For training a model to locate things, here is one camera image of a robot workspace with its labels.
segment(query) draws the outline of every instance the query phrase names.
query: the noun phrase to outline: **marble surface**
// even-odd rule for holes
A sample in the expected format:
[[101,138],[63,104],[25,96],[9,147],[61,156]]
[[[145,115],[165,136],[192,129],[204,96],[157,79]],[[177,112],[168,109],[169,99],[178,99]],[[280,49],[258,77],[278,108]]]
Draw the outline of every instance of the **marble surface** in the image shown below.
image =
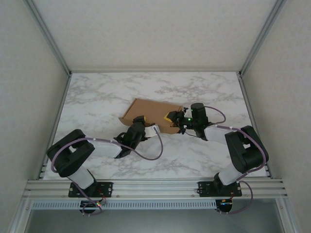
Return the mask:
[[[222,110],[224,125],[242,127],[250,119],[234,72],[156,72],[73,74],[55,142],[74,129],[111,139],[127,130],[118,119],[134,98],[182,104],[194,102]],[[222,119],[207,109],[210,121]],[[131,153],[122,159],[90,156],[84,163],[97,179],[213,177],[230,163],[226,145],[181,134],[161,134],[164,152],[156,161]],[[153,137],[138,145],[146,157],[156,157],[160,143]],[[264,169],[249,176],[265,176]],[[45,180],[60,179],[49,161]]]

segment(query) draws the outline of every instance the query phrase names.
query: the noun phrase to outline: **white marble tabletop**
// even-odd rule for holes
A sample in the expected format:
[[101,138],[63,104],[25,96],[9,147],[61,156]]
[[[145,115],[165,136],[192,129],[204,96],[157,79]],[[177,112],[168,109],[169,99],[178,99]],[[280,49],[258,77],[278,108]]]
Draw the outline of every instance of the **white marble tabletop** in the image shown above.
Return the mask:
[[[250,125],[249,115],[234,72],[155,72],[73,74],[57,128],[55,142],[74,129],[86,135],[111,139],[127,130],[119,121],[134,98],[163,101],[189,107],[192,103],[222,110],[224,125]],[[222,119],[207,109],[212,122]],[[84,163],[97,179],[198,178],[213,177],[230,163],[226,145],[206,142],[181,134],[161,134],[164,152],[156,161],[146,161],[134,153],[122,158],[90,156]],[[157,137],[141,142],[137,151],[146,157],[160,152]],[[249,176],[265,176],[264,169]],[[45,180],[61,179],[51,171]]]

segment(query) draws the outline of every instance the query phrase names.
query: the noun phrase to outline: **brown cardboard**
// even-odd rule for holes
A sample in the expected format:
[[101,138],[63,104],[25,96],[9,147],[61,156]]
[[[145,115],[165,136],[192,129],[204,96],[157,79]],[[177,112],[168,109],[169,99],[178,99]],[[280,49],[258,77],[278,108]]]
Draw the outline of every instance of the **brown cardboard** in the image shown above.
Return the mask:
[[179,131],[179,128],[174,127],[174,124],[165,120],[164,117],[171,111],[182,111],[182,109],[183,106],[176,104],[135,99],[119,120],[124,125],[131,126],[135,117],[144,115],[146,126],[155,123],[159,126],[161,133],[174,134]]

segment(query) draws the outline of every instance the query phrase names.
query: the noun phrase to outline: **white wall panel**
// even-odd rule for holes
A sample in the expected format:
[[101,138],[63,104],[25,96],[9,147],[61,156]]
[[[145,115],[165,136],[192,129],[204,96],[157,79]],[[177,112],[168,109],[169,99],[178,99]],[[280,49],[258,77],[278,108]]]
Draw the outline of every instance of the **white wall panel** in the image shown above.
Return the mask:
[[239,70],[275,0],[35,0],[70,69]]
[[270,166],[302,232],[311,208],[311,1],[289,0],[244,78]]
[[66,81],[23,1],[0,1],[0,233],[39,171]]

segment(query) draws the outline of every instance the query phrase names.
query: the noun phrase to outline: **cardboard box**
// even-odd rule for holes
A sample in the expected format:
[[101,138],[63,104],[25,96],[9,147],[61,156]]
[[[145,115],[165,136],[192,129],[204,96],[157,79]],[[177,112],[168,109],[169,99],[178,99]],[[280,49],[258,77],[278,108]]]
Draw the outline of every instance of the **cardboard box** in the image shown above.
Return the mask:
[[135,99],[130,107],[127,109],[123,117],[119,120],[127,126],[133,124],[133,119],[144,115],[146,117],[146,126],[155,123],[159,126],[161,133],[174,134],[179,131],[173,123],[164,119],[167,113],[171,111],[182,111],[183,106],[156,102],[152,100]]

